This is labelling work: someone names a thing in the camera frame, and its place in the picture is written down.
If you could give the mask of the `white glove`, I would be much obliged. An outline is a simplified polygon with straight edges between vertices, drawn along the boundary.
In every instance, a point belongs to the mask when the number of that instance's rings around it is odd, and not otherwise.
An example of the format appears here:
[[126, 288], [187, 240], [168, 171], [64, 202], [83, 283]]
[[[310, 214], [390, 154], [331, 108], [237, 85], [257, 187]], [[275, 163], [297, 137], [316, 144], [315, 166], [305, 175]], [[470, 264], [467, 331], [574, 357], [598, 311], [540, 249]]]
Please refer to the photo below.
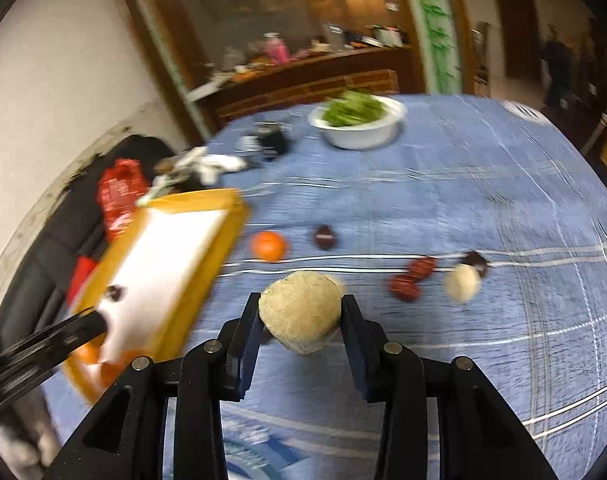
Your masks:
[[247, 169], [247, 162], [240, 157], [209, 154], [205, 146], [197, 146], [173, 163], [171, 176], [184, 180], [197, 177], [202, 185], [215, 185], [221, 174], [233, 174]]

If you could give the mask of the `blue plaid tablecloth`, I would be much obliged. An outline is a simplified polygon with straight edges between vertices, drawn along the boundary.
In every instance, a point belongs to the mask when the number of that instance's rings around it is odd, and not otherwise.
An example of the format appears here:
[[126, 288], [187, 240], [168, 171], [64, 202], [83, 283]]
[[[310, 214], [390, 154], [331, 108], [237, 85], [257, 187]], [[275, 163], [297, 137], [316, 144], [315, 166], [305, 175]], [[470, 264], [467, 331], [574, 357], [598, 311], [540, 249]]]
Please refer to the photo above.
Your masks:
[[[420, 356], [469, 356], [535, 439], [555, 474], [579, 479], [607, 445], [607, 188], [553, 125], [529, 110], [471, 96], [404, 96], [390, 144], [333, 148], [307, 106], [268, 114], [291, 139], [263, 167], [229, 174], [251, 214], [188, 344], [213, 338], [252, 292], [294, 271], [335, 278], [366, 318]], [[313, 242], [322, 224], [337, 245]], [[251, 250], [254, 234], [288, 242], [282, 260]], [[437, 260], [421, 296], [388, 292], [415, 259]], [[454, 304], [456, 264], [480, 274]]]

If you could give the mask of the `red jujube date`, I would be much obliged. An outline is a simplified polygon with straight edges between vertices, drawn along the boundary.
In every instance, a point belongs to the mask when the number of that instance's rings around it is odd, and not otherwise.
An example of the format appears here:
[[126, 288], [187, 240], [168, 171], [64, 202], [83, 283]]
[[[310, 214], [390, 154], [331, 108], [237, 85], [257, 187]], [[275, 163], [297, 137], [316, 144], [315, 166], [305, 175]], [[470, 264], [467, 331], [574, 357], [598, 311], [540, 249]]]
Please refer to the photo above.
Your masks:
[[421, 296], [421, 289], [409, 274], [393, 275], [388, 281], [388, 292], [404, 302], [414, 302]]
[[407, 266], [407, 273], [410, 278], [415, 282], [424, 281], [429, 278], [433, 271], [436, 269], [437, 260], [430, 256], [422, 256], [413, 260]]

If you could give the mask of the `large orange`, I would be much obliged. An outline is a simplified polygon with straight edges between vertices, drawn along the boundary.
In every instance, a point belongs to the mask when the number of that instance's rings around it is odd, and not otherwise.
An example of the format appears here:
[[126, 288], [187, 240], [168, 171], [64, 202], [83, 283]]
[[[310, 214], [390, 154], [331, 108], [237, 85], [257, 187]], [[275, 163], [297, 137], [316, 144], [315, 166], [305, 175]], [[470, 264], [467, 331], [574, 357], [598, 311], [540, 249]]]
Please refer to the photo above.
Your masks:
[[76, 349], [74, 354], [86, 365], [94, 365], [99, 362], [100, 354], [102, 353], [102, 345], [106, 340], [106, 335], [99, 335], [86, 344], [83, 344], [79, 349]]

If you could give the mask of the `black box device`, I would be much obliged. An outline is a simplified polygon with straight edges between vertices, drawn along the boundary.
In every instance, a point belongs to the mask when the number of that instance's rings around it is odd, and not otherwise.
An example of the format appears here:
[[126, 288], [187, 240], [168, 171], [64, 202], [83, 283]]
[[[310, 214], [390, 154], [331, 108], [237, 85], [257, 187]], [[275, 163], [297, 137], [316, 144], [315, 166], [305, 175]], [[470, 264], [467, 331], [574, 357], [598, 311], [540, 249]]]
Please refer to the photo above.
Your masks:
[[256, 140], [266, 160], [274, 160], [289, 152], [290, 141], [279, 122], [258, 122]]

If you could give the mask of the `white bowl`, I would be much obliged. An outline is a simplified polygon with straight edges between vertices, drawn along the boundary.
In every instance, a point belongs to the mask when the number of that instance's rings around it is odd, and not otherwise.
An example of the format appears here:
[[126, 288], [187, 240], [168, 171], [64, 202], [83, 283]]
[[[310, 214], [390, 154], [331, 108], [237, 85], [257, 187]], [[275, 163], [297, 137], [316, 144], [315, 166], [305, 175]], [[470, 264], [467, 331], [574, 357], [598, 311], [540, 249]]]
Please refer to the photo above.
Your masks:
[[400, 133], [403, 119], [407, 116], [407, 107], [400, 101], [385, 96], [375, 96], [375, 99], [384, 107], [383, 117], [375, 122], [355, 126], [331, 126], [323, 119], [325, 104], [312, 110], [308, 115], [308, 122], [335, 148], [350, 151], [382, 148], [395, 140]]

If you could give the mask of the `small orange far left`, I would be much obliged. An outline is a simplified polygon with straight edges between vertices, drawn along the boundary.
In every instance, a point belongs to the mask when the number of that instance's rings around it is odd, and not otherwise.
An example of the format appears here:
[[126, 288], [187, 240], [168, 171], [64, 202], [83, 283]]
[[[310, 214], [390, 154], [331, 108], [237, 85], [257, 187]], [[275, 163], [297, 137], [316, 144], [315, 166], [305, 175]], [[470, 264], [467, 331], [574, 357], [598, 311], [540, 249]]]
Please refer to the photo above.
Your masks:
[[265, 262], [277, 262], [285, 257], [288, 242], [282, 234], [274, 231], [261, 231], [253, 235], [251, 240], [253, 255]]

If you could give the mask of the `red plastic bag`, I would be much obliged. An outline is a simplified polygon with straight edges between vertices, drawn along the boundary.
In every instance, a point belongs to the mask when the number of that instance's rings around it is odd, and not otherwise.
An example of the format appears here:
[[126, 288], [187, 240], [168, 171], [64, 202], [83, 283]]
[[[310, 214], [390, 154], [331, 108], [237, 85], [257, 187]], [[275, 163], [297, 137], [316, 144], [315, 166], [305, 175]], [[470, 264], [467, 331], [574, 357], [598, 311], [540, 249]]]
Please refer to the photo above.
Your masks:
[[136, 159], [118, 158], [98, 182], [97, 203], [102, 208], [109, 243], [118, 238], [132, 222], [136, 200], [146, 194], [148, 182]]

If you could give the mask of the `wooden sideboard counter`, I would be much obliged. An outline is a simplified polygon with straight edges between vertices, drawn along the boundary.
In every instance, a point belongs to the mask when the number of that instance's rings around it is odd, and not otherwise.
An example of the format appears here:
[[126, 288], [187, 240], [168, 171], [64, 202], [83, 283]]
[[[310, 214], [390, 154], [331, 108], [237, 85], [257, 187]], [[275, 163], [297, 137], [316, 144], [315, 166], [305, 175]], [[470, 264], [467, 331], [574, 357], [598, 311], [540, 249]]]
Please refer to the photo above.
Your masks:
[[423, 93], [426, 84], [422, 62], [409, 46], [317, 56], [224, 84], [198, 99], [197, 106], [207, 124], [220, 130], [244, 116], [320, 103], [346, 90], [377, 96]]

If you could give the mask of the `green lettuce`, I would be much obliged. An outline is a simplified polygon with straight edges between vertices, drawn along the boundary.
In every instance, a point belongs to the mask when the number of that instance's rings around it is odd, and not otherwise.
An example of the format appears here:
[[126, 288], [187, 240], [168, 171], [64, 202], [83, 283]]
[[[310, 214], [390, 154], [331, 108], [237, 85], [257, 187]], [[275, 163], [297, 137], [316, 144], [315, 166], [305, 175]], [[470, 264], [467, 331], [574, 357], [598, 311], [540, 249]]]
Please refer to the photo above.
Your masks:
[[352, 127], [377, 122], [387, 108], [371, 94], [347, 90], [326, 103], [322, 119], [332, 127]]

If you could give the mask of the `yellow cardboard tray box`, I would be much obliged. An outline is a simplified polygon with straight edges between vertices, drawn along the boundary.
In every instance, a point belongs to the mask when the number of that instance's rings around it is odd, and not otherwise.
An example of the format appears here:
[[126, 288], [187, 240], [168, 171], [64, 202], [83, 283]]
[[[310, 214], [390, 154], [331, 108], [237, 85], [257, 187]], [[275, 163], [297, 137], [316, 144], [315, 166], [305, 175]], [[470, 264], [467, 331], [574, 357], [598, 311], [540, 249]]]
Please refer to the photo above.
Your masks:
[[[87, 402], [106, 390], [99, 383], [104, 361], [121, 362], [136, 350], [156, 362], [181, 356], [248, 216], [236, 188], [173, 194], [136, 211], [68, 309], [70, 315], [96, 309], [108, 324], [97, 364], [72, 354], [62, 366]], [[119, 302], [105, 299], [109, 285], [126, 288]]]

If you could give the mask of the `black sofa chair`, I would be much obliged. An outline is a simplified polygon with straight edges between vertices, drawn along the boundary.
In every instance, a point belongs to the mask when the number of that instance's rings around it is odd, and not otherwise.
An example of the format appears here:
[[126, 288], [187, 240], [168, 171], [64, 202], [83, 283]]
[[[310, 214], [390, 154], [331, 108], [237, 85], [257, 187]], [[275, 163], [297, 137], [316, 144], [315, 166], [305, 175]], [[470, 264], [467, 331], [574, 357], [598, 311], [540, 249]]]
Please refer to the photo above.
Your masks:
[[105, 155], [97, 155], [73, 175], [56, 208], [38, 231], [0, 303], [0, 341], [4, 348], [60, 321], [78, 259], [98, 260], [107, 248], [98, 183], [118, 159], [140, 163], [147, 181], [154, 165], [174, 154], [153, 136], [133, 134]]

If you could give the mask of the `pink bottle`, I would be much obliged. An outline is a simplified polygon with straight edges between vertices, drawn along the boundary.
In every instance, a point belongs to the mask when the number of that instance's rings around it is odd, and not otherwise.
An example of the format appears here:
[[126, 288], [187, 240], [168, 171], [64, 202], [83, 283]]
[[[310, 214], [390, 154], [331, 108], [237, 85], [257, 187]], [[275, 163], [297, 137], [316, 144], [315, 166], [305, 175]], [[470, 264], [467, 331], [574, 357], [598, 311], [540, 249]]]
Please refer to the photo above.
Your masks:
[[276, 66], [290, 62], [289, 50], [277, 32], [264, 34], [264, 51]]

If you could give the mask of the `white corn piece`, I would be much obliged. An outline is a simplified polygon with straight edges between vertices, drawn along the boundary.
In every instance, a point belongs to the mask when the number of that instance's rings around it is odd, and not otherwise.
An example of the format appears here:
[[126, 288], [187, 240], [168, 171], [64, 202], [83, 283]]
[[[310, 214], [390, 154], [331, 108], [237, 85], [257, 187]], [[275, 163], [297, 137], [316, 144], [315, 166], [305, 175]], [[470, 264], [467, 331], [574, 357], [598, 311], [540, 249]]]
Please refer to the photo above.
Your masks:
[[443, 287], [454, 304], [465, 304], [479, 292], [481, 278], [479, 272], [469, 264], [459, 263], [445, 275]]
[[321, 350], [337, 330], [343, 286], [314, 271], [296, 271], [261, 292], [259, 315], [285, 348], [299, 354]]

